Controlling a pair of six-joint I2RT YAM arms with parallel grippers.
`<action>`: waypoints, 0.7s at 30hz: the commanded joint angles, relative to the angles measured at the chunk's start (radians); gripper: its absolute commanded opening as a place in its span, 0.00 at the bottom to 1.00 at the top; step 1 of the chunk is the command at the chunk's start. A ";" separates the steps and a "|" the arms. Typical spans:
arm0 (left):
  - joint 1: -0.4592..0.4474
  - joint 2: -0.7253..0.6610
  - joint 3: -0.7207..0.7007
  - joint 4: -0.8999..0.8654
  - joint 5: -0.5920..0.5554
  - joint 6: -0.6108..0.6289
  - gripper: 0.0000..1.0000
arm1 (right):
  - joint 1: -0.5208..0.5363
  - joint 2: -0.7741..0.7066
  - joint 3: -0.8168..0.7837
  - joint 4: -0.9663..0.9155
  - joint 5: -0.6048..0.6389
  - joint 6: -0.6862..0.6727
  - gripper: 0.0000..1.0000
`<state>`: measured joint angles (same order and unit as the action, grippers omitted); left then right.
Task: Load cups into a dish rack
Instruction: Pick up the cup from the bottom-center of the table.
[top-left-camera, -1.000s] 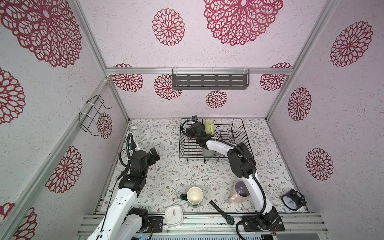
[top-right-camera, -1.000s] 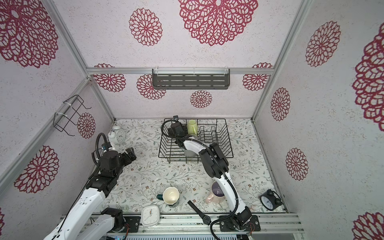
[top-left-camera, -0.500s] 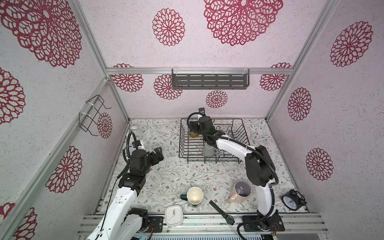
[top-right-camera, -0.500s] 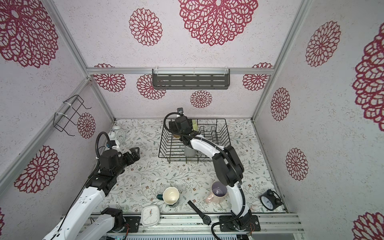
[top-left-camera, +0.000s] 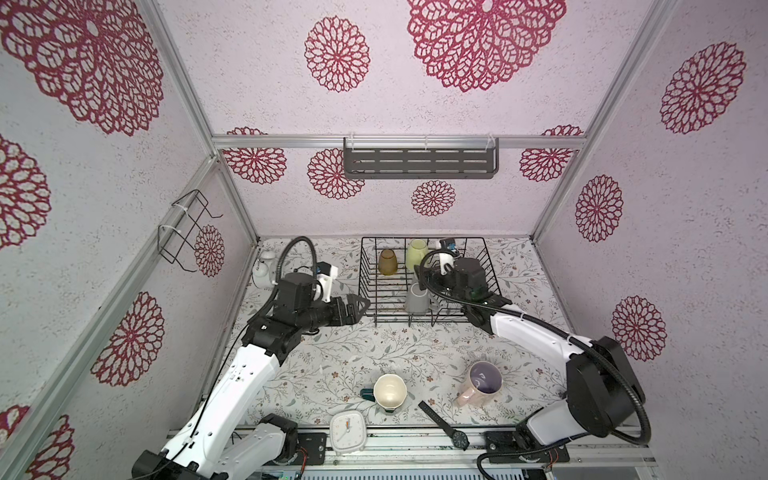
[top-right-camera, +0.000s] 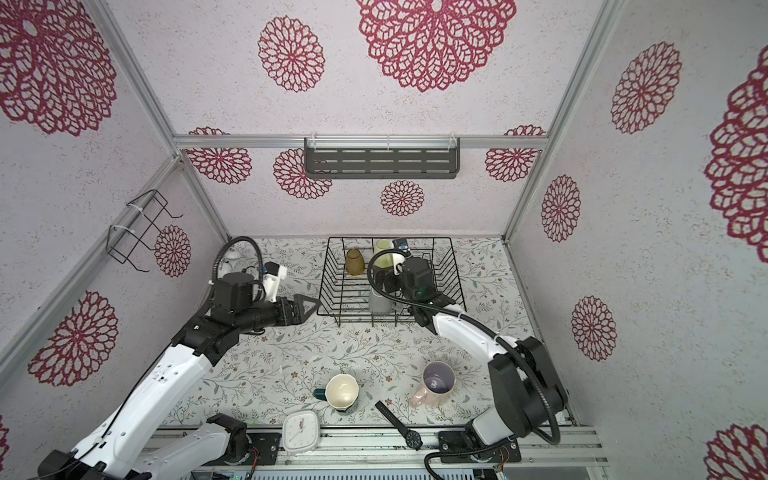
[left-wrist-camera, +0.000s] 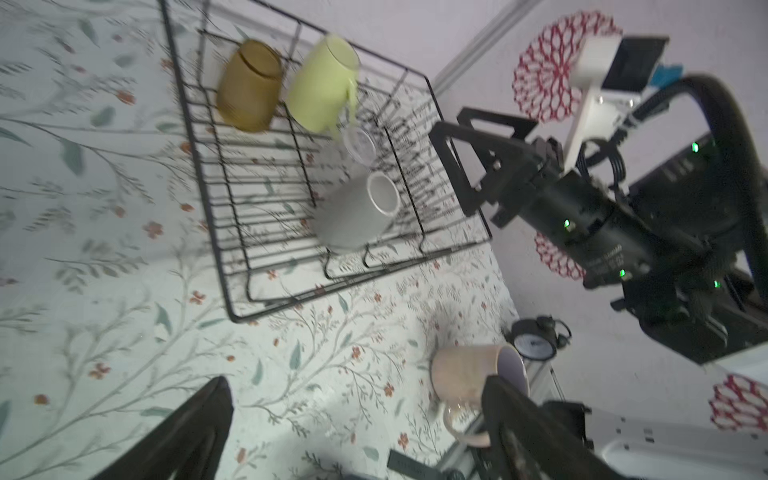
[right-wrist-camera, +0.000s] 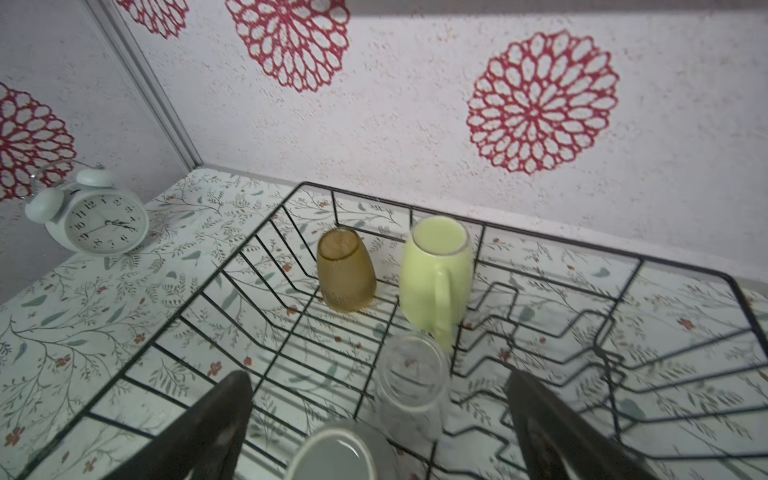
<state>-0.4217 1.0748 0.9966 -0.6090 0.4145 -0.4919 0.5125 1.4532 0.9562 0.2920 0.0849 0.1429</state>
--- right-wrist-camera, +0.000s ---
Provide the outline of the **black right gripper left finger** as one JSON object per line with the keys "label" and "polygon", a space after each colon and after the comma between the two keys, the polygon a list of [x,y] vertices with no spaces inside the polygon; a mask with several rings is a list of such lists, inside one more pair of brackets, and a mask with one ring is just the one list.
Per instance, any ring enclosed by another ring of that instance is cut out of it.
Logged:
{"label": "black right gripper left finger", "polygon": [[228,374],[109,479],[232,479],[252,410],[244,371]]}

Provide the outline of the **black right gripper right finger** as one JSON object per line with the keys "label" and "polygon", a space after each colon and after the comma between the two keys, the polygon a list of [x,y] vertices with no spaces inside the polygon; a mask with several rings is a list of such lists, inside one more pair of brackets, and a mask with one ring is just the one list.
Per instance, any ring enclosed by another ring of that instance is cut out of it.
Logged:
{"label": "black right gripper right finger", "polygon": [[513,368],[506,396],[531,479],[654,477],[530,373]]}

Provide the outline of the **grey cream mug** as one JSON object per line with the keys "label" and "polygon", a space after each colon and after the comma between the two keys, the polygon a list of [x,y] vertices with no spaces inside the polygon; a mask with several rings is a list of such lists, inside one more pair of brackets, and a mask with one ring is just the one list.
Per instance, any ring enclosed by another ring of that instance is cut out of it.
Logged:
{"label": "grey cream mug", "polygon": [[397,461],[386,437],[352,419],[328,422],[295,452],[284,479],[397,479]]}

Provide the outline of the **clear glass cup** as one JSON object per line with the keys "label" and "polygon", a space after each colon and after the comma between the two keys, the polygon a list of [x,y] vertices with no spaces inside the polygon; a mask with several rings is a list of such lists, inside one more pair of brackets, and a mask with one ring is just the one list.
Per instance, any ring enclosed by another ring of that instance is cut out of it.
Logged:
{"label": "clear glass cup", "polygon": [[437,440],[449,381],[448,359],[432,337],[407,331],[389,338],[375,368],[376,412],[389,436],[405,444]]}

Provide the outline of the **black wire dish rack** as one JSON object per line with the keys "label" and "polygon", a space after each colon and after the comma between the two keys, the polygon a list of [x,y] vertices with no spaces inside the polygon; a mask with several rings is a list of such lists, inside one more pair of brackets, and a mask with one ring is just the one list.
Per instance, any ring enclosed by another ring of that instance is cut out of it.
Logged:
{"label": "black wire dish rack", "polygon": [[406,310],[432,211],[303,183],[188,178],[150,247],[74,258],[1,310],[1,475],[100,479],[228,376],[236,475],[278,479],[326,423],[381,431],[402,479],[524,479],[526,372],[659,479],[767,475],[767,293],[706,267],[462,218],[473,282],[443,339]]}

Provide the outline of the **light green mug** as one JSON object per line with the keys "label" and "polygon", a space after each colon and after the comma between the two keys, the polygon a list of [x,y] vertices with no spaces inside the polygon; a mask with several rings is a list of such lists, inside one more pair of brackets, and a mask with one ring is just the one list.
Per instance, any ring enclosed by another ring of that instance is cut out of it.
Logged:
{"label": "light green mug", "polygon": [[472,238],[464,225],[431,216],[412,227],[399,273],[399,304],[405,318],[452,349],[474,277]]}

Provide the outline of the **amber glass cup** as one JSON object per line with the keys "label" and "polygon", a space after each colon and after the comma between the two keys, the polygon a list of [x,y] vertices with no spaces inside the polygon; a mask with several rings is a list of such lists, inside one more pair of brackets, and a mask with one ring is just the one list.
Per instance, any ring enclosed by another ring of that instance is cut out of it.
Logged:
{"label": "amber glass cup", "polygon": [[319,240],[317,274],[326,305],[337,312],[365,309],[376,293],[368,250],[358,233],[348,227],[331,229]]}

